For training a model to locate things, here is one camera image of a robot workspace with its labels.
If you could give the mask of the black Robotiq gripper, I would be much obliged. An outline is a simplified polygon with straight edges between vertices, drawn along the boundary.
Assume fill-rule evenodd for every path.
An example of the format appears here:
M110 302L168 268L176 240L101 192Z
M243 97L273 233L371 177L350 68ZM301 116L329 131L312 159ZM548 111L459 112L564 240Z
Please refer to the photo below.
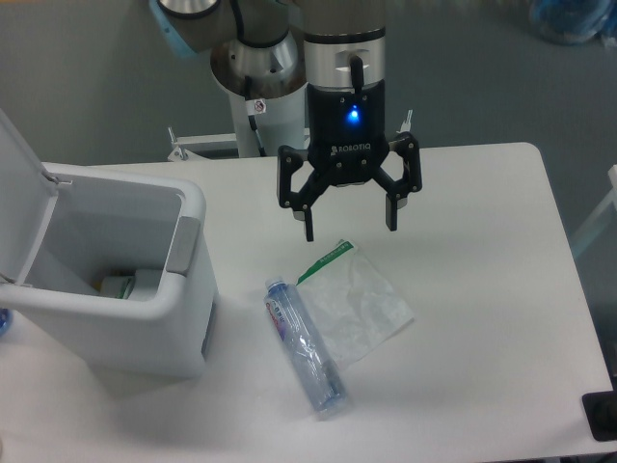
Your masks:
M410 193L422 189L419 142L410 131L387 141L385 135L385 82L360 92L307 87L310 143L308 150L279 147L277 198L304 223L307 241L314 240L311 208L330 186L362 184L374 179L386 192L386 225L398 227L398 210ZM393 179L382 164L391 152L402 161L400 179ZM293 176L306 164L313 167L299 191Z

